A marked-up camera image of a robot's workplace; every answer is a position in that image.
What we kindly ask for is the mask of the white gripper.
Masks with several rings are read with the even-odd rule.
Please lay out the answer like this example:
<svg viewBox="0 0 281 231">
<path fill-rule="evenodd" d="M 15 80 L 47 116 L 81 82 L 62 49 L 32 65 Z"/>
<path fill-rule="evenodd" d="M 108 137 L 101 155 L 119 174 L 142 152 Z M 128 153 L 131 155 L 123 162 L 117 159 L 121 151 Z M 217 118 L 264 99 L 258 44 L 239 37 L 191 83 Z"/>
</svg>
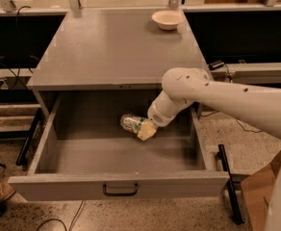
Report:
<svg viewBox="0 0 281 231">
<path fill-rule="evenodd" d="M 171 99 L 162 91 L 151 103 L 147 116 L 152 121 L 146 120 L 138 131 L 138 138 L 147 141 L 157 132 L 158 127 L 166 127 L 183 110 L 192 104 L 185 99 Z"/>
</svg>

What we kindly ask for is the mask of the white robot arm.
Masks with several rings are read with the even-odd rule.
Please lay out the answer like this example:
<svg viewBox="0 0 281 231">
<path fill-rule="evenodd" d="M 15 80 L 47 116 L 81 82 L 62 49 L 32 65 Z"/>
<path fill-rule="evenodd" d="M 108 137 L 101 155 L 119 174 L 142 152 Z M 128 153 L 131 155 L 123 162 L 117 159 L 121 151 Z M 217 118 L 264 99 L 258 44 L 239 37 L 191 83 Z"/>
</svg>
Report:
<svg viewBox="0 0 281 231">
<path fill-rule="evenodd" d="M 138 137 L 145 141 L 166 127 L 192 103 L 237 118 L 281 140 L 281 89 L 218 82 L 200 68 L 172 68 L 162 79 L 162 92 L 148 109 Z M 265 231 L 281 231 L 281 167 L 275 180 Z"/>
</svg>

